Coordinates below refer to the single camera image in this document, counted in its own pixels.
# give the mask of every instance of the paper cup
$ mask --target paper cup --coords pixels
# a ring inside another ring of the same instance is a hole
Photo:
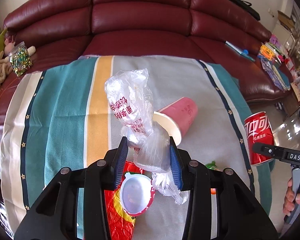
[[[120,188],[120,203],[124,211],[133,217],[144,213],[154,198],[151,179],[142,174],[125,174]]]
[[[158,122],[169,136],[173,137],[176,145],[179,145],[197,113],[196,103],[190,98],[183,97],[154,112],[153,121]]]

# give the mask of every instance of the yellow stripe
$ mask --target yellow stripe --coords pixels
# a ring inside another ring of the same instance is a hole
[[[100,57],[96,66],[87,121],[87,166],[109,150],[108,99],[105,82],[111,76],[113,56]]]

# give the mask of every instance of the colorful candy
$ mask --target colorful candy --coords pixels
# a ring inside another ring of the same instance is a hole
[[[21,76],[32,65],[25,43],[18,44],[9,54],[10,63],[17,77]]]

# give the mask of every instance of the floor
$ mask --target floor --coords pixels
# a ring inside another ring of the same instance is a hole
[[[300,150],[300,119],[298,111],[288,118],[284,112],[277,110],[275,106],[252,108],[251,111],[253,113],[266,112],[274,134],[275,145]],[[291,167],[287,163],[275,161],[274,169],[271,172],[272,207],[269,217],[277,231],[280,232],[284,218],[282,206],[287,190],[287,182],[291,178]]]

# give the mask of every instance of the teal stripe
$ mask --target teal stripe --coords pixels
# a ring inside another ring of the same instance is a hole
[[[26,180],[32,205],[64,166],[83,168],[84,119],[96,58],[46,71],[32,106],[26,147]],[[83,189],[77,236],[83,238]]]
[[[46,91],[57,93],[46,148],[46,184],[62,167],[83,168],[84,120],[96,60],[77,60],[56,68],[61,89]],[[77,236],[83,238],[83,190],[79,192],[77,223]]]
[[[226,90],[226,93],[237,109],[241,122],[244,123],[244,119],[250,116],[252,112],[246,101],[244,100],[242,94],[240,93],[237,85],[232,80],[231,75],[221,65],[210,63],[208,64],[212,66],[212,68],[216,72],[218,79],[220,80],[222,86]],[[257,166],[257,171],[258,181],[260,185],[260,203],[266,213],[269,215],[272,203],[272,188],[269,163],[264,163]]]
[[[30,207],[44,188],[46,145],[53,106],[57,101],[57,94],[47,91],[58,91],[61,87],[56,69],[52,68],[44,74],[29,119],[26,144],[26,181]]]

